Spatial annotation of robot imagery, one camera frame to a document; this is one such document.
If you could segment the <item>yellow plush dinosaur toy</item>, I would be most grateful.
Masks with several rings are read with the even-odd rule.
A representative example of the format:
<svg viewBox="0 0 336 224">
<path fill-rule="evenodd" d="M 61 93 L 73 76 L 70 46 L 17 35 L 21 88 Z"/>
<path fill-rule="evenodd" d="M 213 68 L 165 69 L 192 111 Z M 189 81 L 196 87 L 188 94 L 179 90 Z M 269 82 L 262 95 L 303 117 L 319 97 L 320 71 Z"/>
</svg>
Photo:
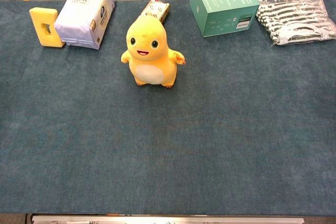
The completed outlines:
<svg viewBox="0 0 336 224">
<path fill-rule="evenodd" d="M 121 62 L 127 63 L 137 85 L 162 85 L 171 88 L 177 75 L 177 65 L 186 63 L 181 52 L 172 50 L 160 20 L 140 15 L 126 35 L 127 50 Z"/>
</svg>

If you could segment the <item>blue felt table cloth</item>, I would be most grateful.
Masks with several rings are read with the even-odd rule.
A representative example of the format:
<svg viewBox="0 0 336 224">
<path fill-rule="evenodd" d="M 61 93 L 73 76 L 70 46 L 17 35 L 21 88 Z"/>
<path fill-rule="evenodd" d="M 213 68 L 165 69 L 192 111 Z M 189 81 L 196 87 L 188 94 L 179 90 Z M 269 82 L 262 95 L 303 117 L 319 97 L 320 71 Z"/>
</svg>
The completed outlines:
<svg viewBox="0 0 336 224">
<path fill-rule="evenodd" d="M 0 1 L 0 212 L 336 216 L 336 40 L 202 37 L 171 1 L 175 84 L 121 62 L 145 1 L 118 1 L 99 50 L 43 47 Z"/>
</svg>

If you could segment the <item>white tissue paper pack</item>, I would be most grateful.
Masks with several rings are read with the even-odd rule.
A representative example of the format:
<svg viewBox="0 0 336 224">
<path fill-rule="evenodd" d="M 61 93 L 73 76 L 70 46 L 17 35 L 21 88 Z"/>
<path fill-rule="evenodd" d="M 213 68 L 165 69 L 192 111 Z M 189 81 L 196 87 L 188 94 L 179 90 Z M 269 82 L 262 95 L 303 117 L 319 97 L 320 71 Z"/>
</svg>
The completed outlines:
<svg viewBox="0 0 336 224">
<path fill-rule="evenodd" d="M 114 0 L 66 0 L 54 27 L 68 46 L 98 50 L 114 10 Z"/>
</svg>

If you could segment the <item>yellow sponge block with hole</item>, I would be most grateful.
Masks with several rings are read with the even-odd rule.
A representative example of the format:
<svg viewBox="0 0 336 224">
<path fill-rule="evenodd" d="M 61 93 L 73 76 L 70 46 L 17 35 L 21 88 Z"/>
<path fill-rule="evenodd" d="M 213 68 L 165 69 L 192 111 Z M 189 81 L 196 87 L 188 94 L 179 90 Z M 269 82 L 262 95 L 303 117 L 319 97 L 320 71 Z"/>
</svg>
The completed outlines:
<svg viewBox="0 0 336 224">
<path fill-rule="evenodd" d="M 54 23 L 58 17 L 58 11 L 53 8 L 34 7 L 29 10 L 39 42 L 45 47 L 64 46 L 60 36 L 55 30 Z"/>
</svg>

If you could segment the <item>teal cardboard box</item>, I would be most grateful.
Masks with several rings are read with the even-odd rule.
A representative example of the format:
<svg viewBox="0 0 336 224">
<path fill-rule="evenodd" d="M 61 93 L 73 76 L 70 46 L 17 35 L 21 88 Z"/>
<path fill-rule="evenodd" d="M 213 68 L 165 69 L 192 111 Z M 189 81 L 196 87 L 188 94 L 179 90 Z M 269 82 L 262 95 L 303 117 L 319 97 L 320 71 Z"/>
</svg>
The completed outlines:
<svg viewBox="0 0 336 224">
<path fill-rule="evenodd" d="M 248 30 L 259 7 L 258 0 L 190 0 L 203 37 Z"/>
</svg>

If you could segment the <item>striped cloth in plastic bag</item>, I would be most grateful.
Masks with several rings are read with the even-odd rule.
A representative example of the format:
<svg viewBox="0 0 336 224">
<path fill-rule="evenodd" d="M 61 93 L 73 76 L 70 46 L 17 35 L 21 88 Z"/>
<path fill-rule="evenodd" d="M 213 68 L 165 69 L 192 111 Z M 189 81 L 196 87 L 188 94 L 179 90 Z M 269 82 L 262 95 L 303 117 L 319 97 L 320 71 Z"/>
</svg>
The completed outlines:
<svg viewBox="0 0 336 224">
<path fill-rule="evenodd" d="M 258 0 L 256 18 L 275 45 L 336 39 L 323 0 Z"/>
</svg>

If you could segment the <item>aluminium table frame rail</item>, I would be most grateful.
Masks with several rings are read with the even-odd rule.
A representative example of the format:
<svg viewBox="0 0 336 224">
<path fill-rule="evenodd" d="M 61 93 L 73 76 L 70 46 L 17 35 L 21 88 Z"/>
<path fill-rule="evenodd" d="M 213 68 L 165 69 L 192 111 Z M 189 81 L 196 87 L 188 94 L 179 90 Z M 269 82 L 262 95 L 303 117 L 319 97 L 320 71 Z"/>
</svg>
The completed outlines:
<svg viewBox="0 0 336 224">
<path fill-rule="evenodd" d="M 293 217 L 34 215 L 32 224 L 306 224 Z"/>
</svg>

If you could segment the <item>small printed snack box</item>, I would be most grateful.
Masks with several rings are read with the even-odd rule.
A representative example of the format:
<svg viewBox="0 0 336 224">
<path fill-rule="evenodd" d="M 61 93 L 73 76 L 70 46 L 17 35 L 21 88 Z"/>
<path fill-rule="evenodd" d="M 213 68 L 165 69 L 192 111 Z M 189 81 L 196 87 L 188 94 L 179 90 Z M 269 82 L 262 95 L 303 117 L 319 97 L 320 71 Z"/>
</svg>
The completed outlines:
<svg viewBox="0 0 336 224">
<path fill-rule="evenodd" d="M 149 0 L 146 7 L 141 12 L 141 16 L 153 16 L 163 24 L 170 11 L 170 3 L 164 3 L 160 0 Z"/>
</svg>

